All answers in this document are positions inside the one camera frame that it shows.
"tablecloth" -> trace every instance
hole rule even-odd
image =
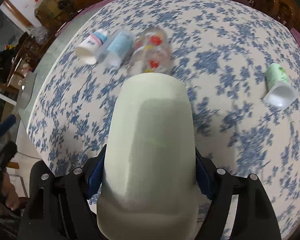
[[[56,175],[82,166],[107,142],[127,61],[119,68],[83,65],[74,48],[91,32],[165,29],[173,48],[171,75],[187,88],[196,147],[232,174],[256,173],[271,200],[282,237],[300,217],[300,48],[289,30],[230,0],[117,0],[74,36],[50,71],[27,132]],[[263,101],[264,71],[279,63],[298,91],[287,109]],[[90,200],[95,203],[96,196]],[[231,234],[234,196],[223,239]],[[201,199],[198,224],[210,202]]]

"metal screw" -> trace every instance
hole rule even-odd
[[[258,176],[256,174],[250,174],[250,179],[257,180]]]
[[[217,173],[220,174],[220,175],[225,175],[226,174],[226,170],[223,169],[223,168],[219,168],[219,169],[217,169]]]
[[[73,170],[73,173],[75,174],[75,175],[78,175],[78,174],[80,174],[82,172],[82,169],[81,168],[75,168],[74,170]]]
[[[46,180],[47,178],[49,178],[49,174],[45,173],[41,176],[42,180]]]

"wooden door frame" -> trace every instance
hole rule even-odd
[[[33,26],[33,24],[29,22],[29,20],[9,0],[4,0],[2,5],[5,6],[23,26],[26,28]]]

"blue gripper pad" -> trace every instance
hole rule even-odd
[[[215,194],[213,188],[213,172],[216,170],[216,167],[211,160],[201,157],[197,150],[195,166],[196,180],[201,193],[206,195],[208,199],[213,200]]]
[[[103,166],[105,163],[106,151],[100,152],[101,157],[97,165],[94,167],[89,179],[87,197],[90,199],[93,195],[98,193],[102,182]]]

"plastic bag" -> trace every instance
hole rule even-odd
[[[38,44],[44,44],[49,37],[48,30],[44,26],[40,26],[40,27],[31,26],[29,27],[29,30],[30,30],[30,35],[35,38],[35,41]]]

